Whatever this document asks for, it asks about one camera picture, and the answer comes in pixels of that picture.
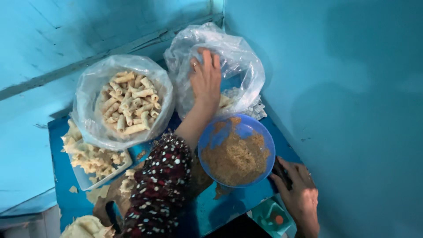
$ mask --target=plastic bag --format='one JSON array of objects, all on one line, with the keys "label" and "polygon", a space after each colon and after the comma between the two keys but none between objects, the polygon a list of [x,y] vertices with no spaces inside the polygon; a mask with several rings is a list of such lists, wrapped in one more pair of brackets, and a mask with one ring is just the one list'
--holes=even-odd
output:
[{"label": "plastic bag", "polygon": [[230,105],[220,109],[218,114],[246,110],[263,87],[266,78],[263,65],[242,37],[228,35],[214,23],[208,22],[201,26],[190,25],[180,31],[163,55],[175,87],[179,117],[183,119],[194,106],[188,73],[192,70],[192,57],[202,62],[202,56],[197,52],[199,47],[208,48],[220,56],[222,94],[228,96],[235,90],[238,92],[231,98]]},{"label": "plastic bag", "polygon": [[[150,130],[122,138],[116,131],[104,126],[102,115],[96,110],[96,102],[102,86],[117,72],[125,70],[143,74],[152,81],[162,109]],[[172,117],[174,108],[173,85],[162,67],[148,57],[113,55],[88,67],[79,77],[71,117],[81,131],[84,142],[101,148],[124,150],[154,139],[162,133]]]}]

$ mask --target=blue wall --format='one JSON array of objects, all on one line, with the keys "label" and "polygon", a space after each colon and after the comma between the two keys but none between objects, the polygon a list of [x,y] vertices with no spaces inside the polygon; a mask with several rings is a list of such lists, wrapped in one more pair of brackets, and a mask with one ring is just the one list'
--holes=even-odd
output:
[{"label": "blue wall", "polygon": [[322,237],[423,236],[423,2],[227,0],[266,111],[319,189]]},{"label": "blue wall", "polygon": [[[221,0],[6,1],[0,14],[0,93],[157,30],[222,13],[222,8]],[[160,60],[170,42],[134,54]],[[46,125],[69,112],[82,70],[0,101],[0,212],[55,186]],[[18,212],[51,205],[41,201]]]}]

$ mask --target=white container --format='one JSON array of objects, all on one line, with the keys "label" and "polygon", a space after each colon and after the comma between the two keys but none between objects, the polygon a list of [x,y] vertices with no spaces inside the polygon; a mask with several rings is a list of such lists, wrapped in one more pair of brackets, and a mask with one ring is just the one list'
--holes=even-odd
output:
[{"label": "white container", "polygon": [[[125,158],[124,158],[124,163],[122,166],[120,166],[119,168],[117,168],[114,164],[114,168],[116,169],[116,171],[114,171],[113,173],[109,174],[108,176],[104,177],[102,180],[96,182],[95,184],[93,184],[91,182],[91,180],[89,179],[90,177],[95,177],[95,173],[89,173],[86,174],[84,172],[84,169],[81,168],[80,165],[76,166],[76,167],[72,167],[72,169],[74,170],[75,173],[75,177],[77,178],[78,184],[81,188],[82,191],[86,191],[86,190],[91,190],[94,188],[98,188],[101,185],[105,184],[107,181],[109,181],[110,179],[114,178],[116,175],[120,174],[121,172],[125,171],[125,169],[127,169],[129,166],[132,165],[132,159],[131,159],[131,155],[129,155],[129,152],[127,149],[125,149],[123,151],[125,153]],[[72,154],[68,154],[69,155],[69,159],[72,162]]]}]

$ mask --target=blue table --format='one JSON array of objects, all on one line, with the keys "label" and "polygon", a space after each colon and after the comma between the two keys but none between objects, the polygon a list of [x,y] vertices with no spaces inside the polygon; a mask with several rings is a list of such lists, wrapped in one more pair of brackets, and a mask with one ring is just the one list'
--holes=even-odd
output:
[{"label": "blue table", "polygon": [[[63,136],[69,129],[67,124],[68,119],[69,117],[63,117],[48,123],[57,203],[62,214],[60,219],[61,232],[64,231],[68,224],[72,223],[74,217],[92,215],[94,208],[94,205],[86,199],[85,192],[78,185],[68,155],[60,152],[63,148],[63,141],[60,136]],[[281,155],[288,161],[300,162],[300,159],[273,123],[272,119],[266,117],[260,120],[260,122],[272,135],[276,145],[276,154]],[[180,123],[181,120],[178,118],[177,113],[174,113],[168,128],[175,130]],[[151,147],[152,142],[150,141],[129,148],[128,151],[134,161],[130,168],[144,161],[150,153]],[[143,150],[146,150],[147,154],[140,160],[136,160],[136,156]],[[78,188],[79,193],[69,192],[70,187],[73,185]],[[225,225],[238,215],[251,210],[263,200],[272,197],[276,193],[275,188],[272,187],[269,180],[264,180],[252,187],[235,189],[230,194],[221,196],[218,200],[214,200],[216,195],[215,188],[216,182],[204,190],[185,208],[185,213],[180,219],[179,230],[177,231],[181,234],[180,237],[205,236]]]}]

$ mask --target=dark red patterned garment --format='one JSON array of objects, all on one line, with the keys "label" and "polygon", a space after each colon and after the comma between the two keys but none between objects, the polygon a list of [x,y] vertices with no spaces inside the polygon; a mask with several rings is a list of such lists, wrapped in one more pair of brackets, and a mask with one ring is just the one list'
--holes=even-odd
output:
[{"label": "dark red patterned garment", "polygon": [[191,180],[191,149],[174,134],[164,136],[136,171],[123,237],[170,237]]}]

